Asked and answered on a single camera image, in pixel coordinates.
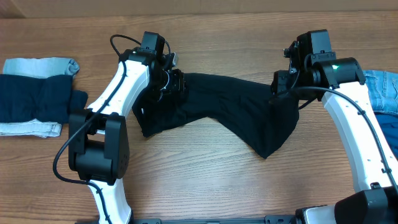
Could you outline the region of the black polo shirt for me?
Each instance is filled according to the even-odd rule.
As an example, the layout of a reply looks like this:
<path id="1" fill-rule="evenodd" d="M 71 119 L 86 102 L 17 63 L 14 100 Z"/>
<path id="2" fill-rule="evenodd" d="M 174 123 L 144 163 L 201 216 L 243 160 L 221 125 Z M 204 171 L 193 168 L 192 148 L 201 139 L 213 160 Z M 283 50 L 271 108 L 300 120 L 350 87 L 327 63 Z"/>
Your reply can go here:
<path id="1" fill-rule="evenodd" d="M 267 158 L 285 143 L 299 120 L 298 99 L 274 98 L 270 85 L 202 73 L 186 73 L 184 79 L 183 94 L 159 102 L 140 97 L 133 104 L 144 137 L 209 117 Z"/>

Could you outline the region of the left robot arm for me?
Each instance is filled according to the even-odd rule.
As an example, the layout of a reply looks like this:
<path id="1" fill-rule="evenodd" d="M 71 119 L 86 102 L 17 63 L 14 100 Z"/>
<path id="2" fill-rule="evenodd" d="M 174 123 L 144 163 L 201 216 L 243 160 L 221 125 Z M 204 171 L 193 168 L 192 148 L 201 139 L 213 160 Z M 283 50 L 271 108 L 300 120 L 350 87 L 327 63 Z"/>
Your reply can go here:
<path id="1" fill-rule="evenodd" d="M 68 140 L 53 161 L 55 176 L 68 182 L 58 170 L 58 160 L 68 151 L 68 164 L 94 196 L 97 223 L 133 223 L 123 184 L 129 164 L 126 119 L 133 106 L 160 103 L 185 91 L 183 73 L 176 68 L 177 54 L 158 33 L 144 32 L 133 49 L 118 52 L 118 70 L 101 96 L 84 110 L 70 115 Z"/>

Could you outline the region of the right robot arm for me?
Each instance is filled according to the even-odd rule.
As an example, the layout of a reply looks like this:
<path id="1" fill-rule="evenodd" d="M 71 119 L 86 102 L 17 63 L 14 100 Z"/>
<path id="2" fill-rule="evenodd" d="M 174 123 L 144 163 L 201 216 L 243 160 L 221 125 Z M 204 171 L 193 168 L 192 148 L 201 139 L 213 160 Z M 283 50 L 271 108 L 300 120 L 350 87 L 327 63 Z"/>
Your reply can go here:
<path id="1" fill-rule="evenodd" d="M 265 223 L 397 223 L 397 159 L 371 108 L 359 62 L 337 58 L 326 29 L 298 36 L 284 57 L 289 68 L 274 73 L 273 95 L 322 102 L 342 140 L 355 193 L 334 205 L 268 215 Z"/>

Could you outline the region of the light blue denim jeans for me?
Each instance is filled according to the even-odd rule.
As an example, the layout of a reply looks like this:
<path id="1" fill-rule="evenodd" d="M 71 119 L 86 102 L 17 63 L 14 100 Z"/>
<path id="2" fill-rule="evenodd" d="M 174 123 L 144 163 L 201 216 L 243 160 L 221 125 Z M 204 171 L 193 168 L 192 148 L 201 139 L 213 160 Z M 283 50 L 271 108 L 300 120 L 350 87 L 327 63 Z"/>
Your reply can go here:
<path id="1" fill-rule="evenodd" d="M 397 116 L 397 74 L 379 70 L 363 72 L 373 111 Z"/>

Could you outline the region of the dark blue garment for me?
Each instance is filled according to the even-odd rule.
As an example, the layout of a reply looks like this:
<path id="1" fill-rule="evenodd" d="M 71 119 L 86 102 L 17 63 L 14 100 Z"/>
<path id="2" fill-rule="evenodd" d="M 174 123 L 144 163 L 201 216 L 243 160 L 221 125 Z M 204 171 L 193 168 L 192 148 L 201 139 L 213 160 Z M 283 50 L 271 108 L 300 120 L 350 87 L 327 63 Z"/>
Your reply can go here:
<path id="1" fill-rule="evenodd" d="M 389 114 L 377 114 L 376 119 L 382 129 L 383 135 L 391 148 L 393 155 L 398 154 L 397 117 Z"/>

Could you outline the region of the folded navy garment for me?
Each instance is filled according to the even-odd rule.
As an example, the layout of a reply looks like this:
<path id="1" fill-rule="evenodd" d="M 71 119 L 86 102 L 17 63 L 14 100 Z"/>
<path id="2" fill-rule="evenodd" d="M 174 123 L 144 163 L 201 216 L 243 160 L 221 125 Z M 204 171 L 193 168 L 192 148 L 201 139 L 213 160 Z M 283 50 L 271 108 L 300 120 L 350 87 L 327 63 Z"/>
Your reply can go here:
<path id="1" fill-rule="evenodd" d="M 70 113 L 85 107 L 88 94 L 72 88 L 73 77 L 32 78 L 1 75 L 1 122 L 68 122 Z"/>

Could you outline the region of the folded light grey garment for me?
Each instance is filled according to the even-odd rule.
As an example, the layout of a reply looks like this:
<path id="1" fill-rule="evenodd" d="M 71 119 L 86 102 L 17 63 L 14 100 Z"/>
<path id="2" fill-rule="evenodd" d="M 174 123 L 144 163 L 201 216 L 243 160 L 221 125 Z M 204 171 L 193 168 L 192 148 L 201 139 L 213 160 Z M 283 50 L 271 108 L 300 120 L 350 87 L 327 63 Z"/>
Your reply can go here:
<path id="1" fill-rule="evenodd" d="M 80 70 L 79 64 L 72 58 L 10 58 L 5 61 L 3 73 L 31 78 L 49 78 L 56 75 L 74 77 Z M 23 123 L 1 123 L 2 136 L 38 136 L 57 137 L 62 125 L 56 122 L 41 122 L 30 119 Z"/>

